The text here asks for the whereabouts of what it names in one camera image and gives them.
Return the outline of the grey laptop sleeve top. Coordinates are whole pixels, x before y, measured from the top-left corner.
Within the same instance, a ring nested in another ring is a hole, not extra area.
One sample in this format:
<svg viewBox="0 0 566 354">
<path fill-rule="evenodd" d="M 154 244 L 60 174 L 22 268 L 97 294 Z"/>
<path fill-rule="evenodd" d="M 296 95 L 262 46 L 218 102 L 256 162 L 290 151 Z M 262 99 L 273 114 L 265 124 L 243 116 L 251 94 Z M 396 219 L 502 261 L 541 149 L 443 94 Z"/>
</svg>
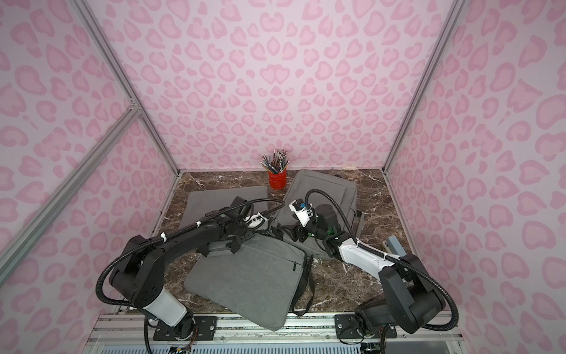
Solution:
<svg viewBox="0 0 566 354">
<path fill-rule="evenodd" d="M 187 208 L 184 211 L 179 228 L 195 224 L 196 221 L 203 218 L 208 212 L 231 206 L 236 197 L 241 197 L 246 201 L 266 199 L 268 197 L 268 188 L 258 186 L 192 192 L 189 194 Z"/>
</svg>

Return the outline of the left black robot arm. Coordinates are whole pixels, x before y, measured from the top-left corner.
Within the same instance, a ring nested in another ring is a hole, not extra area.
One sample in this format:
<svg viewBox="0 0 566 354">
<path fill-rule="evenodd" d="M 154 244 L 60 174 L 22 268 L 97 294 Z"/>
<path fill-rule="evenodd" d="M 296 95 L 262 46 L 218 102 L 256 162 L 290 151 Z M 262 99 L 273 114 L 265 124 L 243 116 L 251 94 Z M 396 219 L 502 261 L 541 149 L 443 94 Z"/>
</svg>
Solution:
<svg viewBox="0 0 566 354">
<path fill-rule="evenodd" d="M 236 253 L 254 236 L 251 219 L 244 212 L 255 203 L 273 202 L 278 206 L 260 212 L 268 215 L 284 206 L 281 199 L 234 199 L 231 206 L 207 213 L 203 218 L 172 234 L 131 238 L 122 254 L 100 274 L 95 294 L 109 305 L 130 306 L 150 319 L 157 319 L 172 330 L 177 339 L 187 339 L 196 329 L 193 312 L 164 287 L 166 267 L 179 257 L 198 250 L 208 255 L 209 245 L 219 242 Z"/>
</svg>

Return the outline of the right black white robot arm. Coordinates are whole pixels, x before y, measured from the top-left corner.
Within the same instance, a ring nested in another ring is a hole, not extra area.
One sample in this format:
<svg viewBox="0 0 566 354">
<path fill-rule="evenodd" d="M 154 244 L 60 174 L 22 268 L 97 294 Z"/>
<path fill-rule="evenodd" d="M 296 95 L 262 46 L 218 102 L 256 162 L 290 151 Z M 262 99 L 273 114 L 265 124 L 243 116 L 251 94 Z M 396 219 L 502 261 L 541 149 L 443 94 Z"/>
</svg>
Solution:
<svg viewBox="0 0 566 354">
<path fill-rule="evenodd" d="M 322 190 L 308 191 L 289 208 L 297 220 L 290 233 L 293 240 L 312 238 L 330 258 L 380 281 L 383 293 L 358 305 L 337 334 L 340 342 L 379 336 L 380 349 L 385 349 L 387 335 L 395 327 L 409 334 L 421 328 L 448 332 L 457 327 L 455 300 L 417 256 L 389 254 L 362 242 L 338 203 Z"/>
</svg>

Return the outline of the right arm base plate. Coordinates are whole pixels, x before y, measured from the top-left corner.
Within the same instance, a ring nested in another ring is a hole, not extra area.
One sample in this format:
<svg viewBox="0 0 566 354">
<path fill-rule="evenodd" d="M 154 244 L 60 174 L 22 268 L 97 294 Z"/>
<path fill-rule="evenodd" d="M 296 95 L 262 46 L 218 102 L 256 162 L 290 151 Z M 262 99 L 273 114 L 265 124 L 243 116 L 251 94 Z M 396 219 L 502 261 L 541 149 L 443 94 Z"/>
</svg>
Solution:
<svg viewBox="0 0 566 354">
<path fill-rule="evenodd" d="M 393 319 L 389 315 L 366 317 L 361 314 L 337 314 L 334 315 L 334 323 L 336 336 L 341 341 L 379 339 L 386 328 L 386 339 L 397 338 Z"/>
</svg>

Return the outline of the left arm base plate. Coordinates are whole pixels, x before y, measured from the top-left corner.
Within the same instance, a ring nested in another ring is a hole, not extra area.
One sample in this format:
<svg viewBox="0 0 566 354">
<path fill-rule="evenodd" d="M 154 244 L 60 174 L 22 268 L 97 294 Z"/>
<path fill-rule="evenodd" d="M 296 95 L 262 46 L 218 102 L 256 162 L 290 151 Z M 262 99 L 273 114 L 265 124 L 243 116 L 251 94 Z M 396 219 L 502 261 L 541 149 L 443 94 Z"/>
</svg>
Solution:
<svg viewBox="0 0 566 354">
<path fill-rule="evenodd" d="M 159 320 L 153 340 L 155 342 L 212 341 L 217 324 L 218 318 L 214 316 L 192 316 L 182 319 L 175 327 Z"/>
</svg>

